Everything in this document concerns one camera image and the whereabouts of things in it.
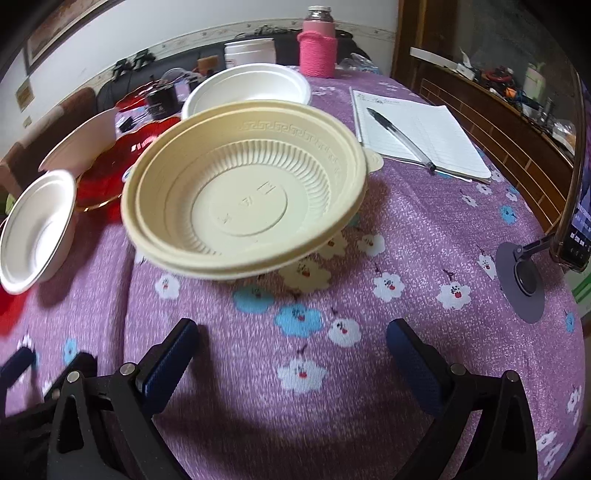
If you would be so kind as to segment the black metal device left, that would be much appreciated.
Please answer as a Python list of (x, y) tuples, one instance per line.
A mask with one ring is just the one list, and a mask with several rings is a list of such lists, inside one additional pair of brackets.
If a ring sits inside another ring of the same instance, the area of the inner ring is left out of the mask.
[(164, 84), (151, 90), (145, 96), (149, 115), (155, 120), (162, 120), (176, 114), (181, 109), (175, 86)]

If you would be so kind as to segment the deep white paper bowl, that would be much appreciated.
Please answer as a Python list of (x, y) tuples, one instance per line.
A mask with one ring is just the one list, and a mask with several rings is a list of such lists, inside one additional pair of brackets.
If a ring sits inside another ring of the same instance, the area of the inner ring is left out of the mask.
[(38, 171), (66, 170), (74, 178), (82, 175), (116, 142), (117, 113), (116, 108), (111, 108), (85, 121), (46, 155)]

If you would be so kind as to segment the beige plastic bowl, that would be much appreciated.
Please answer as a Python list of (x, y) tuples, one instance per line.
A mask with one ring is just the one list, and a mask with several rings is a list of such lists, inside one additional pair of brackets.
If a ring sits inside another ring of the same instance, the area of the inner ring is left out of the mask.
[(307, 257), (360, 210), (383, 157), (317, 108), (246, 101), (161, 134), (121, 197), (127, 236), (152, 264), (233, 280)]

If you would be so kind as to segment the white plastic jar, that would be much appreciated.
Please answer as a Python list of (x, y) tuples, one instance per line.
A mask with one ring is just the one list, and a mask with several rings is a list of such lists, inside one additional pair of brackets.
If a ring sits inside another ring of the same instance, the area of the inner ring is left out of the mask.
[(224, 45), (226, 68), (247, 64), (276, 64), (276, 47), (273, 38), (240, 40)]

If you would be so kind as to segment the framed horse painting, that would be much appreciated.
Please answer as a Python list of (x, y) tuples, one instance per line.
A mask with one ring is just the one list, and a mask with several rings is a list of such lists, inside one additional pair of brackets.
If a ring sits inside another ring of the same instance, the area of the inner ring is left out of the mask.
[(61, 1), (25, 42), (23, 50), (27, 74), (32, 74), (70, 36), (119, 3), (121, 0)]

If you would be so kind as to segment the wooden sideboard with clutter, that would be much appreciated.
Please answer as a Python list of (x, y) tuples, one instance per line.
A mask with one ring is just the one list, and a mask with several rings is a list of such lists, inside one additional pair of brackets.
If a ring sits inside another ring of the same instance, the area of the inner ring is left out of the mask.
[(577, 121), (574, 72), (525, 2), (399, 2), (391, 76), (448, 107), (542, 229), (557, 228), (574, 160), (550, 124)]

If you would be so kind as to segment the purple floral tablecloth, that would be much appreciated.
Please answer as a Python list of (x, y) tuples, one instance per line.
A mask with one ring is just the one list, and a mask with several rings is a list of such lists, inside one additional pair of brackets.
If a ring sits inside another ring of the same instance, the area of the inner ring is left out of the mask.
[(204, 350), (156, 418), (195, 479), (390, 479), (431, 419), (386, 345), (403, 318), (449, 362), (515, 370), (532, 413), (538, 475), (565, 464), (581, 424), (585, 348), (575, 301), (548, 255), (542, 319), (521, 320), (494, 259), (543, 234), (507, 170), (488, 185), (387, 160), (358, 214), (321, 251), (256, 278), (209, 282), (151, 265), (112, 204), (79, 217), (55, 276), (1, 298), (1, 355), (36, 351), (8, 414), (43, 399), (77, 353), (102, 374), (140, 359), (187, 317)]

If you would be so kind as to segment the phone on round stand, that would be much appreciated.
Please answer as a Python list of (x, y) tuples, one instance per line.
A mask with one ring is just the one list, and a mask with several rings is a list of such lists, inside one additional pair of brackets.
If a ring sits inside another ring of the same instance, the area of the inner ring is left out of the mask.
[(528, 324), (537, 323), (545, 307), (544, 282), (532, 257), (547, 250), (555, 263), (576, 272), (585, 270), (590, 261), (590, 110), (585, 103), (588, 90), (580, 77), (575, 78), (575, 91), (579, 126), (574, 169), (557, 229), (527, 245), (504, 242), (496, 251), (501, 289), (517, 316)]

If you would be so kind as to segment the black leather sofa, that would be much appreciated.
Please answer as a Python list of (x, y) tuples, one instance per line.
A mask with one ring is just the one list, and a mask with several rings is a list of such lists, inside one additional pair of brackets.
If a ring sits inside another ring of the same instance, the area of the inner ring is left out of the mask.
[[(300, 65), (300, 47), (297, 42), (297, 35), (300, 33), (301, 30), (292, 29), (280, 29), (277, 33), (267, 31), (267, 38), (273, 39), (278, 64), (286, 66)], [(97, 110), (103, 111), (114, 107), (118, 101), (131, 91), (147, 84), (150, 80), (159, 79), (172, 68), (193, 70), (197, 67), (197, 61), (205, 57), (217, 56), (218, 66), (214, 68), (214, 72), (223, 70), (226, 67), (224, 46), (225, 42), (216, 42), (186, 50), (166, 58), (156, 59), (138, 71), (132, 70), (122, 74), (116, 80), (109, 80), (98, 91)]]

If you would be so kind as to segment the wide white paper bowl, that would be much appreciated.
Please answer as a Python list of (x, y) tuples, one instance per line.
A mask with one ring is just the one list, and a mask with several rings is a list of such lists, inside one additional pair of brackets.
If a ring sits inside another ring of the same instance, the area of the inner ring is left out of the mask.
[(214, 74), (187, 97), (181, 119), (243, 101), (277, 100), (310, 105), (311, 85), (297, 70), (270, 63), (235, 66)]

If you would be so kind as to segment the small white paper bowl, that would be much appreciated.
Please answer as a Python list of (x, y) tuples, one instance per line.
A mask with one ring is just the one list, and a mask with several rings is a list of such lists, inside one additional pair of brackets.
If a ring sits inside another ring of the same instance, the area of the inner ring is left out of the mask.
[(77, 186), (66, 170), (52, 170), (19, 196), (1, 233), (1, 285), (20, 295), (55, 275), (75, 233)]

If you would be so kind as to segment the white lined notebook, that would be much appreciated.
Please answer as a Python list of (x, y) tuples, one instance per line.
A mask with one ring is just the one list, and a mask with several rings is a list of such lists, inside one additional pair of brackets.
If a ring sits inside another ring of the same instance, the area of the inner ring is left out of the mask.
[(387, 157), (425, 167), (367, 112), (367, 108), (372, 108), (418, 145), (435, 164), (436, 172), (485, 183), (492, 180), (490, 169), (447, 107), (359, 90), (353, 90), (352, 99), (356, 130), (363, 146)]

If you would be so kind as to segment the black ballpoint pen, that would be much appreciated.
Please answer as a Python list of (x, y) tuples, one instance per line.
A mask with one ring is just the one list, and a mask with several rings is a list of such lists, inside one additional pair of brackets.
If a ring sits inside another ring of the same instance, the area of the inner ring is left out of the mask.
[(396, 137), (402, 144), (406, 146), (432, 173), (436, 171), (436, 166), (427, 154), (416, 145), (402, 130), (394, 126), (394, 124), (381, 113), (372, 108), (367, 108), (367, 112), (387, 131)]

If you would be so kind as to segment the pink sleeved thermos bottle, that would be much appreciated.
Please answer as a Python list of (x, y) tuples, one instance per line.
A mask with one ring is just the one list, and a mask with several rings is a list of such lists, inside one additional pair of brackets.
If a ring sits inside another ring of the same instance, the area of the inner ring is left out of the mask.
[(338, 55), (335, 22), (329, 6), (310, 6), (297, 35), (300, 44), (300, 69), (304, 76), (332, 78)]

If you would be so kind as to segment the black bottle with cork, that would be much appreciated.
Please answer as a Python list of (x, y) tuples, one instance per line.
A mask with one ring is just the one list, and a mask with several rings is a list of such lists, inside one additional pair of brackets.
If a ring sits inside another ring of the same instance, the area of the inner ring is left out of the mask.
[(204, 78), (209, 78), (218, 71), (218, 67), (219, 56), (211, 55), (198, 58), (197, 66), (193, 69), (193, 71)]

